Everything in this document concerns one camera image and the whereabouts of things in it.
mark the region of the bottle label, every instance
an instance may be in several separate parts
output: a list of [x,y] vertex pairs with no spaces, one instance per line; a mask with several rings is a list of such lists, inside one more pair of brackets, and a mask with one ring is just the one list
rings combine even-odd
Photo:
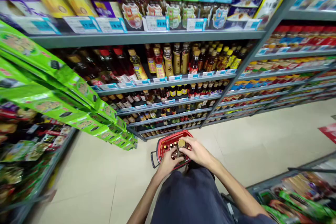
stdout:
[[147,62],[148,62],[149,72],[151,74],[156,74],[156,66],[155,66],[154,60],[147,59]]

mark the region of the floor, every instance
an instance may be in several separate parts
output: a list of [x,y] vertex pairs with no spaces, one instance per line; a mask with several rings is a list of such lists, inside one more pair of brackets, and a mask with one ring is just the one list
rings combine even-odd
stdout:
[[[318,130],[335,123],[335,114],[332,99],[190,132],[247,187],[335,151],[336,144]],[[137,150],[126,152],[79,133],[62,163],[55,197],[38,206],[31,223],[126,223],[156,171],[150,154],[157,141],[140,141]]]

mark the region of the packaged food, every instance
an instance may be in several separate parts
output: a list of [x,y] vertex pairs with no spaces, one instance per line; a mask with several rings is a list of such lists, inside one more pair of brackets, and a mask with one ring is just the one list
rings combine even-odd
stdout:
[[169,27],[172,30],[181,30],[182,4],[181,0],[164,0],[164,14],[169,17]]

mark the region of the price label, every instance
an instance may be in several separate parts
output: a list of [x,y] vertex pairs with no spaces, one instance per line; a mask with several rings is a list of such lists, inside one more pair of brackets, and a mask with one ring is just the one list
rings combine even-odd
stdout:
[[163,77],[163,78],[154,78],[153,81],[154,81],[154,83],[163,83],[163,82],[167,82],[167,77]]
[[188,79],[196,79],[199,78],[200,74],[196,73],[196,74],[188,74]]
[[121,17],[96,17],[96,21],[103,33],[128,33],[124,19]]
[[169,31],[168,16],[146,16],[144,20],[145,31]]
[[122,83],[118,83],[118,85],[119,85],[119,87],[122,87],[122,88],[135,86],[134,82],[122,82]]
[[151,83],[150,79],[147,79],[147,80],[136,80],[134,81],[134,83],[137,85],[137,86],[141,86],[141,85],[148,85]]
[[169,81],[180,81],[182,80],[182,75],[169,76]]
[[74,33],[101,33],[101,29],[92,16],[64,17]]
[[187,19],[187,32],[203,32],[207,19]]
[[204,72],[202,73],[202,77],[208,77],[208,76],[212,76],[214,74],[215,71],[212,72]]
[[175,102],[175,99],[173,99],[173,100],[169,100],[169,101],[165,101],[166,104],[174,103],[174,102]]
[[61,34],[48,17],[11,17],[29,34]]
[[110,90],[110,89],[118,88],[118,86],[116,83],[111,83],[111,84],[106,84],[106,85],[100,85],[100,88],[102,90]]
[[249,19],[244,27],[244,30],[257,30],[261,23],[261,19]]
[[220,70],[220,71],[216,71],[215,75],[224,75],[226,74],[227,70]]

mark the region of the shopping basket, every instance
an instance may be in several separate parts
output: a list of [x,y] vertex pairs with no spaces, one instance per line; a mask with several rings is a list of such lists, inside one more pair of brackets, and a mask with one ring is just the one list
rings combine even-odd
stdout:
[[[163,159],[163,156],[164,156],[165,152],[169,151],[168,148],[164,149],[163,146],[164,145],[169,146],[170,144],[174,144],[174,142],[178,142],[178,140],[181,137],[193,137],[193,136],[189,133],[189,131],[182,130],[182,131],[179,131],[175,134],[160,138],[158,140],[156,151],[153,151],[153,152],[150,153],[150,156],[151,156],[150,158],[152,160],[153,168],[156,168],[156,167],[159,166],[159,164],[161,164],[161,161]],[[155,153],[155,152],[156,152],[156,157],[157,157],[157,161],[158,161],[157,165],[154,165],[154,160],[153,160],[153,153]],[[188,156],[186,156],[185,160],[182,161],[181,163],[177,164],[173,170],[176,170],[176,169],[184,166],[185,164],[187,164],[189,162],[190,162],[190,158]]]

